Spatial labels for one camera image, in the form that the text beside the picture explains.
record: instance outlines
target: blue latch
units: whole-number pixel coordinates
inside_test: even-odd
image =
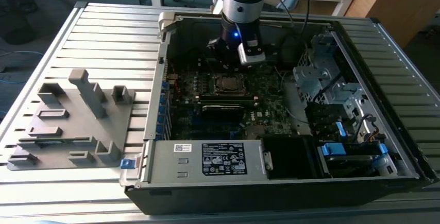
[[[346,136],[342,123],[341,122],[336,122],[336,126],[337,126],[338,133],[341,134],[341,136]]]
[[[388,148],[386,148],[386,145],[385,144],[380,143],[378,144],[378,149],[380,149],[380,152],[382,154],[388,153]]]
[[[325,143],[321,146],[324,156],[345,156],[345,148],[342,143]]]
[[[161,125],[156,126],[156,132],[162,133],[164,132],[164,127]]]
[[[157,123],[162,123],[164,122],[164,120],[165,120],[165,117],[164,116],[161,116],[161,115],[158,115],[157,116]]]
[[[162,104],[162,105],[165,104],[165,98],[164,97],[160,97],[158,103]]]
[[[136,169],[136,160],[122,159],[120,167],[121,169]]]
[[[168,82],[162,81],[162,89],[168,89],[168,88],[169,88]]]
[[[164,114],[165,111],[166,111],[165,107],[164,107],[164,106],[160,106],[160,107],[158,107],[158,113]]]

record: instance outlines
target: power supply label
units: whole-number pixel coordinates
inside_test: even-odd
[[[242,143],[202,143],[201,154],[205,176],[248,174]]]

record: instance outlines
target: motherboard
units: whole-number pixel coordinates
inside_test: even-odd
[[[174,59],[166,78],[172,140],[253,140],[292,133],[274,66],[229,70],[205,57]]]

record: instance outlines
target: gray plastic block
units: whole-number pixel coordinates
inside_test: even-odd
[[[117,104],[117,105],[129,105],[132,103],[132,98],[129,96],[125,86],[113,87],[112,98],[113,98],[114,104]]]
[[[97,96],[97,99],[101,101],[101,103],[105,101],[105,95],[102,93],[101,87],[97,83],[90,83],[93,85],[93,92]]]
[[[126,138],[126,127],[129,124],[129,115],[133,105],[116,105],[112,97],[112,89],[102,89],[105,102],[101,103],[106,115],[104,118],[96,118],[89,107],[82,101],[82,97],[76,88],[64,89],[64,94],[57,96],[60,105],[49,107],[42,101],[38,104],[38,110],[65,109],[69,112],[68,118],[40,118],[33,115],[28,127],[53,128],[58,127],[62,132],[60,136],[22,137],[18,142],[24,147],[17,146],[14,154],[30,153],[37,157],[37,163],[22,163],[13,165],[8,163],[9,170],[37,170],[56,168],[97,168],[118,166],[117,155],[124,150]],[[134,99],[134,91],[128,90],[130,98]],[[101,141],[104,150],[100,159],[94,154],[97,141]],[[70,151],[88,151],[93,157],[92,163],[72,163],[68,159]]]
[[[92,164],[94,158],[88,151],[70,151],[68,159],[73,164]]]
[[[37,158],[33,154],[24,152],[21,154],[12,154],[8,158],[8,162],[14,166],[28,166],[33,165]]]
[[[30,127],[29,136],[58,136],[62,134],[60,127]]]
[[[86,140],[76,139],[72,142],[77,147],[94,147],[96,143],[97,143],[97,140],[94,139],[94,137],[90,137]]]
[[[45,109],[38,110],[36,116],[41,119],[68,118],[69,112],[66,111],[66,109]]]
[[[60,105],[57,96],[64,94],[64,90],[57,83],[42,83],[38,89],[37,96],[41,101],[48,105]]]
[[[17,146],[20,146],[24,150],[26,149],[40,149],[41,146],[38,145],[37,141],[18,141]]]
[[[101,141],[97,141],[94,155],[97,155],[102,163],[113,162],[120,159],[120,150],[113,142],[109,142],[106,149]]]
[[[76,68],[72,70],[69,75],[69,82],[76,85],[77,90],[81,93],[81,98],[88,105],[89,109],[96,118],[105,117],[105,109],[101,105],[101,88],[96,84],[89,83],[89,74],[85,69]]]

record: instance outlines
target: barcode sticker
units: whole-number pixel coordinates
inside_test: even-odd
[[[174,144],[173,151],[174,152],[190,152],[192,145],[190,144]]]

